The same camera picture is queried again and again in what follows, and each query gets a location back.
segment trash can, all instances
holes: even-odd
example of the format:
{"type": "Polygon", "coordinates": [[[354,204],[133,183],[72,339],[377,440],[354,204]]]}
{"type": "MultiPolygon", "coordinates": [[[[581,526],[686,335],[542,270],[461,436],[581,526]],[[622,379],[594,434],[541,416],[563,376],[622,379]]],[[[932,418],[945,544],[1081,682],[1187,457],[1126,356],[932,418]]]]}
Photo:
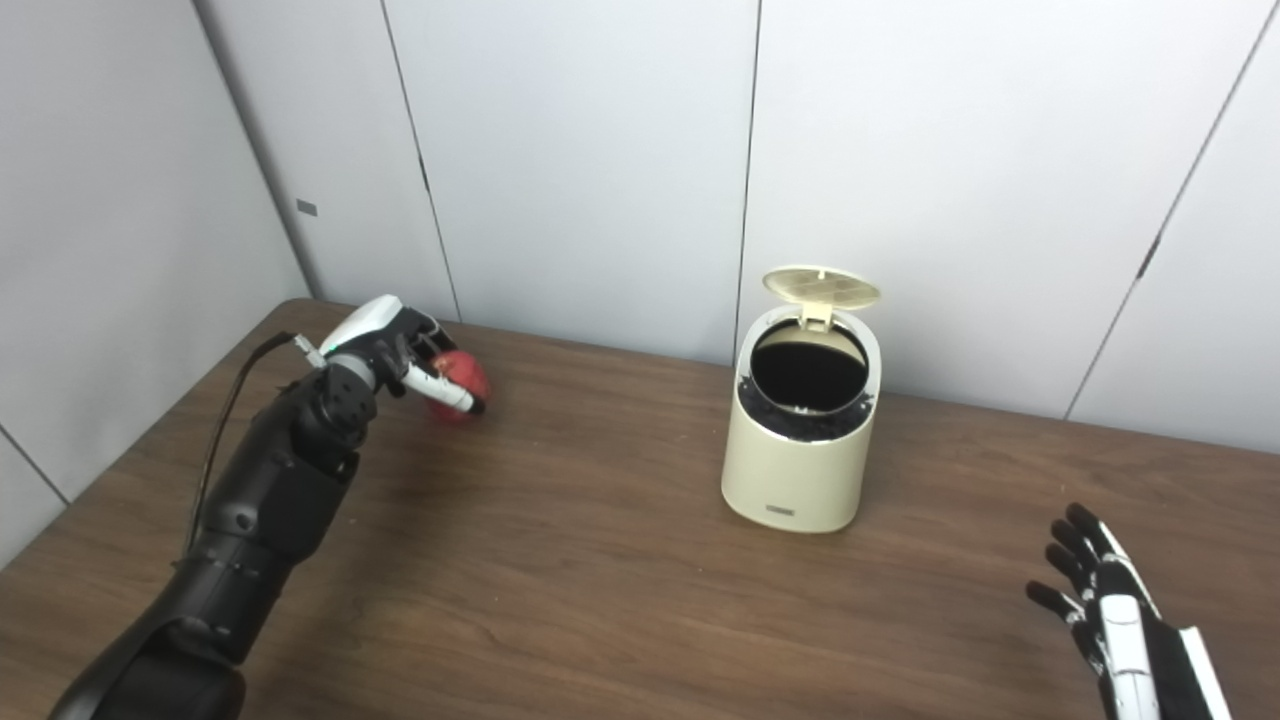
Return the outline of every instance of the trash can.
{"type": "Polygon", "coordinates": [[[813,265],[777,268],[764,286],[790,305],[742,342],[721,492],[771,528],[838,530],[858,512],[881,382],[879,343],[847,311],[881,293],[813,265]]]}

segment robot finger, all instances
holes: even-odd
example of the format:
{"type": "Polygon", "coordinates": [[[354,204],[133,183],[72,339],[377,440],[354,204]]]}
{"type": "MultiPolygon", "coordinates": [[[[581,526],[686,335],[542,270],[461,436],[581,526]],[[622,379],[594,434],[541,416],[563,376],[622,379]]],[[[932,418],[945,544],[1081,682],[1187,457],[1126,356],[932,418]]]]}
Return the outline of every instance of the robot finger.
{"type": "Polygon", "coordinates": [[[1120,547],[1120,541],[1111,534],[1111,529],[1107,528],[1106,523],[1079,502],[1073,502],[1066,507],[1066,519],[1084,536],[1084,539],[1089,541],[1089,546],[1098,560],[1106,555],[1129,557],[1125,555],[1124,548],[1120,547]]]}
{"type": "Polygon", "coordinates": [[[1080,534],[1080,530],[1075,529],[1075,525],[1068,523],[1066,520],[1053,520],[1050,525],[1050,533],[1053,539],[1062,543],[1062,547],[1071,551],[1075,556],[1076,562],[1085,573],[1092,573],[1093,568],[1098,564],[1098,556],[1093,552],[1093,546],[1089,541],[1080,534]]]}
{"type": "Polygon", "coordinates": [[[1048,560],[1050,565],[1071,582],[1075,594],[1080,596],[1082,600],[1088,600],[1085,594],[1092,594],[1089,574],[1080,568],[1080,564],[1070,551],[1057,543],[1050,543],[1044,546],[1044,560],[1048,560]]]}
{"type": "Polygon", "coordinates": [[[1037,580],[1027,583],[1027,597],[1036,605],[1061,618],[1068,625],[1075,626],[1084,623],[1084,609],[1065,593],[1044,583],[1037,580]]]}
{"type": "Polygon", "coordinates": [[[1071,641],[1075,642],[1075,650],[1080,651],[1080,657],[1089,664],[1093,673],[1101,678],[1106,678],[1106,653],[1102,651],[1102,646],[1098,644],[1098,634],[1089,628],[1088,623],[1082,621],[1071,625],[1071,641]]]}

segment panel seam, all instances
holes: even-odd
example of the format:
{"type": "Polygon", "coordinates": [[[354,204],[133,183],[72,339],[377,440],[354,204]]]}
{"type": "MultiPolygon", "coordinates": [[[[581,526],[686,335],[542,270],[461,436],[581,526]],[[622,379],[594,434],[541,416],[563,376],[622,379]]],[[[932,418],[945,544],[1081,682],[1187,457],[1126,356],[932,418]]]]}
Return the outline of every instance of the panel seam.
{"type": "Polygon", "coordinates": [[[404,70],[401,69],[399,49],[396,47],[396,33],[392,32],[392,19],[387,13],[387,0],[378,0],[383,9],[383,24],[387,26],[387,38],[392,44],[392,58],[396,60],[396,77],[401,83],[401,97],[404,100],[404,114],[408,115],[408,129],[413,135],[413,150],[417,151],[417,167],[422,172],[422,188],[426,191],[426,201],[431,208],[431,222],[435,224],[435,240],[440,243],[440,258],[444,260],[444,277],[449,281],[449,293],[453,296],[453,311],[462,322],[462,304],[458,302],[458,287],[453,282],[453,269],[449,266],[449,251],[444,246],[444,233],[440,232],[440,215],[435,211],[435,195],[431,192],[431,181],[426,177],[426,161],[422,159],[422,142],[417,137],[417,122],[413,119],[413,106],[408,101],[408,88],[404,87],[404,70]]]}
{"type": "Polygon", "coordinates": [[[1084,393],[1084,388],[1089,384],[1089,378],[1093,377],[1093,370],[1097,368],[1098,360],[1102,359],[1102,354],[1106,351],[1107,343],[1111,341],[1111,334],[1115,332],[1116,325],[1120,322],[1120,316],[1124,315],[1125,307],[1129,306],[1129,299],[1133,297],[1133,291],[1138,287],[1138,282],[1147,274],[1147,268],[1151,265],[1152,259],[1156,256],[1156,251],[1160,249],[1161,241],[1165,238],[1165,229],[1169,227],[1169,222],[1172,219],[1178,206],[1181,204],[1183,195],[1187,193],[1187,187],[1190,184],[1192,177],[1196,174],[1196,170],[1199,169],[1201,160],[1204,159],[1204,154],[1208,150],[1210,143],[1217,135],[1217,129],[1222,124],[1222,118],[1226,117],[1226,110],[1231,105],[1231,100],[1235,99],[1235,94],[1240,88],[1240,83],[1244,81],[1245,73],[1249,72],[1249,65],[1253,64],[1253,58],[1257,55],[1258,47],[1262,45],[1262,40],[1267,36],[1267,31],[1271,28],[1271,22],[1275,19],[1277,9],[1280,9],[1280,0],[1271,4],[1271,10],[1267,12],[1267,17],[1262,20],[1262,27],[1258,29],[1257,37],[1253,38],[1253,45],[1249,47],[1248,55],[1244,56],[1240,72],[1235,74],[1235,81],[1231,82],[1230,90],[1226,91],[1226,97],[1222,99],[1222,106],[1219,108],[1217,115],[1213,118],[1213,123],[1210,126],[1208,133],[1204,136],[1204,141],[1201,143],[1199,150],[1196,152],[1196,158],[1187,169],[1187,176],[1183,177],[1183,183],[1178,187],[1178,192],[1174,195],[1174,201],[1169,205],[1169,211],[1165,213],[1165,218],[1160,223],[1160,229],[1156,231],[1156,240],[1153,240],[1151,247],[1147,249],[1147,254],[1142,259],[1142,265],[1138,266],[1137,275],[1133,278],[1133,282],[1129,283],[1129,290],[1125,291],[1124,299],[1120,301],[1120,306],[1111,318],[1111,324],[1107,325],[1107,332],[1102,336],[1102,342],[1098,345],[1097,352],[1093,354],[1093,360],[1089,361],[1089,366],[1084,370],[1084,377],[1080,379],[1080,384],[1075,388],[1075,395],[1071,396],[1071,402],[1066,406],[1066,413],[1062,415],[1064,420],[1070,420],[1071,414],[1075,413],[1076,402],[1079,402],[1080,396],[1084,393]]]}
{"type": "Polygon", "coordinates": [[[742,178],[742,234],[737,246],[737,302],[733,304],[733,337],[728,355],[728,364],[731,366],[737,363],[737,332],[742,319],[742,273],[746,265],[746,209],[751,196],[751,142],[755,138],[755,86],[760,74],[760,18],[763,15],[764,0],[756,0],[755,54],[751,58],[751,111],[746,123],[746,173],[742,178]]]}
{"type": "Polygon", "coordinates": [[[49,486],[49,489],[54,491],[54,495],[58,496],[58,500],[61,501],[63,506],[70,507],[72,503],[69,500],[67,500],[67,496],[63,495],[63,491],[58,489],[58,486],[54,484],[54,480],[49,479],[49,475],[45,473],[45,470],[36,464],[36,459],[32,457],[31,454],[27,452],[24,447],[22,447],[22,443],[18,442],[18,438],[13,437],[13,433],[10,433],[9,429],[4,427],[3,423],[0,423],[0,436],[4,436],[4,438],[9,441],[9,445],[12,445],[13,448],[18,451],[18,455],[20,455],[22,459],[27,461],[27,465],[31,465],[31,469],[36,471],[36,475],[38,475],[40,479],[44,480],[46,486],[49,486]]]}

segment wire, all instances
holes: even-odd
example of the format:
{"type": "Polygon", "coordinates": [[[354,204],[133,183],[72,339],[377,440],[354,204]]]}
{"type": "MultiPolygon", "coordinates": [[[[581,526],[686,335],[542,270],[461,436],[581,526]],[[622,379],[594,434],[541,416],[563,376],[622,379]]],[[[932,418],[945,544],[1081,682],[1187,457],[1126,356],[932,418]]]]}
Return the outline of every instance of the wire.
{"type": "Polygon", "coordinates": [[[227,393],[227,402],[223,404],[223,411],[218,414],[218,419],[214,423],[214,432],[209,438],[209,447],[205,450],[205,465],[201,468],[200,480],[196,483],[196,500],[191,505],[191,521],[187,527],[187,543],[182,548],[183,556],[191,552],[192,546],[196,544],[196,532],[200,529],[200,514],[205,509],[205,495],[209,491],[209,474],[214,469],[214,456],[218,455],[218,442],[223,438],[223,430],[227,428],[227,419],[230,418],[232,407],[236,405],[236,398],[239,396],[239,391],[244,386],[244,379],[248,378],[248,372],[253,369],[253,365],[268,352],[280,347],[282,345],[293,342],[294,337],[297,337],[297,333],[282,332],[257,346],[257,348],[250,354],[248,360],[246,360],[241,366],[239,373],[236,375],[236,380],[232,382],[232,389],[227,393]]]}

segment wood grain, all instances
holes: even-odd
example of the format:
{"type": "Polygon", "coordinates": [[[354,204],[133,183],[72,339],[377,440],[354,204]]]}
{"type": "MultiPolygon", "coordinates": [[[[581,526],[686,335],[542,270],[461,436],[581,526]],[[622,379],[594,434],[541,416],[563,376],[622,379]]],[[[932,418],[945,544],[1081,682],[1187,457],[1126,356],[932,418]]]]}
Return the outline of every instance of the wood grain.
{"type": "MultiPolygon", "coordinates": [[[[0,573],[0,717],[44,717],[166,580],[247,347],[346,311],[280,306],[0,573]]],[[[1201,625],[1238,717],[1280,707],[1277,456],[887,396],[858,519],[794,536],[719,497],[727,368],[452,329],[489,415],[383,402],[244,717],[1101,719],[1021,596],[1071,500],[1201,625]]],[[[266,359],[224,447],[305,369],[266,359]]]]}

